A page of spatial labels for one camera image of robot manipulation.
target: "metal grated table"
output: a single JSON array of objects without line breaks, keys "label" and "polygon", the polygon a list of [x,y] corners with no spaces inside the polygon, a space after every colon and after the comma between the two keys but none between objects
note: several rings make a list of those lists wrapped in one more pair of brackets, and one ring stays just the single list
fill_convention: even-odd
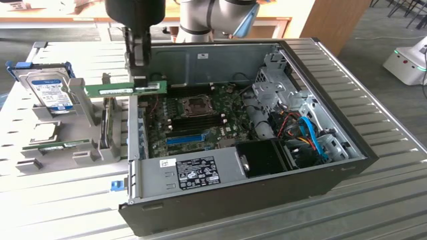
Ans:
[{"label": "metal grated table", "polygon": [[[286,43],[380,159],[322,196],[143,239],[393,240],[427,237],[425,148],[324,46],[308,38],[288,39]],[[99,83],[102,72],[110,73],[113,81],[127,79],[122,69],[122,42],[50,42],[45,48],[31,49],[27,60],[34,63],[67,60],[75,76],[87,84]],[[126,175],[125,160],[83,168],[63,162],[50,168],[50,172],[14,175],[15,160],[2,156],[7,148],[18,145],[19,137],[13,134],[33,121],[30,117],[19,118],[26,116],[21,111],[30,104],[25,98],[27,94],[14,84],[0,113],[0,123],[5,126],[0,130],[0,201],[3,208],[0,238],[134,239],[115,210],[122,193],[107,191],[110,181]]]}]

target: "motherboard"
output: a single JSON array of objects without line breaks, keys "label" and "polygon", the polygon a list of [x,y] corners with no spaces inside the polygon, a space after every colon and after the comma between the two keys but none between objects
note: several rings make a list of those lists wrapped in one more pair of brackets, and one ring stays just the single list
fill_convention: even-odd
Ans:
[{"label": "motherboard", "polygon": [[244,91],[232,83],[209,84],[169,87],[166,94],[141,97],[149,158],[228,148],[254,139]]}]

